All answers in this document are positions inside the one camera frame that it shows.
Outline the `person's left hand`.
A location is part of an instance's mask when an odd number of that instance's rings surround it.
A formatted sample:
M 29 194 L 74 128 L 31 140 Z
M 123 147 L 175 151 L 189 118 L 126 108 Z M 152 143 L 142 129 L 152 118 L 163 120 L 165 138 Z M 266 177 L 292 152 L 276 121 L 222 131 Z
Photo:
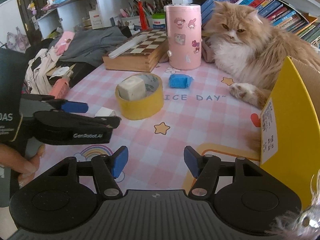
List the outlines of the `person's left hand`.
M 1 165 L 9 167 L 12 170 L 18 172 L 18 182 L 20 187 L 24 187 L 35 177 L 35 172 L 39 169 L 40 158 L 45 152 L 46 146 L 42 144 L 35 156 L 30 160 L 22 157 L 15 149 L 1 144 L 0 154 L 1 154 Z

